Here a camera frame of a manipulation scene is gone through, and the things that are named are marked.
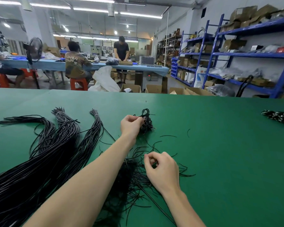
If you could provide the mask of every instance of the left hand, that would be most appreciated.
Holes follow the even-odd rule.
[[[140,127],[144,123],[144,118],[138,116],[127,115],[121,121],[122,135],[129,137],[136,142],[136,137],[140,131]]]

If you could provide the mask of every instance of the black t-shirt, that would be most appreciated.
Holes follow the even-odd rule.
[[[120,44],[118,41],[114,43],[114,48],[117,49],[117,53],[119,58],[123,61],[126,57],[126,51],[129,51],[128,44],[124,42],[123,44]]]

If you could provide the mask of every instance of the stool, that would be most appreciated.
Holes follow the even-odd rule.
[[[20,68],[23,72],[24,72],[24,75],[25,75],[25,77],[33,77],[34,78],[34,76],[33,76],[33,71],[35,71],[35,73],[36,73],[36,77],[38,78],[39,76],[38,76],[38,73],[37,73],[37,69],[27,69],[27,68]]]
[[[87,88],[87,82],[85,78],[82,78],[82,79],[70,78],[70,79],[71,79],[71,90],[87,91],[88,88]],[[83,85],[83,87],[76,88],[75,83],[81,83],[80,85]]]
[[[0,87],[9,87],[8,78],[4,74],[0,74]]]

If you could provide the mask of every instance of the electric fan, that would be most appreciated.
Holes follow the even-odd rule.
[[[34,62],[37,62],[41,59],[43,44],[40,38],[32,38],[29,44],[23,44],[23,48],[26,50],[27,60],[31,66],[33,65],[33,59],[36,60]],[[34,71],[34,69],[33,77],[36,82],[37,88],[40,89],[36,72]]]

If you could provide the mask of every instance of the blue tablecloth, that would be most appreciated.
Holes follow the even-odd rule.
[[[33,62],[32,67],[28,64],[27,60],[4,60],[2,64],[12,68],[33,68],[51,71],[65,71],[65,62],[55,62],[54,60],[41,59],[38,62]],[[83,67],[87,71],[96,71],[101,67],[106,66],[105,63],[93,64],[92,67]],[[146,65],[112,65],[112,68],[122,70],[135,70],[145,72],[155,72],[161,76],[166,76],[169,68],[167,67],[147,67]]]

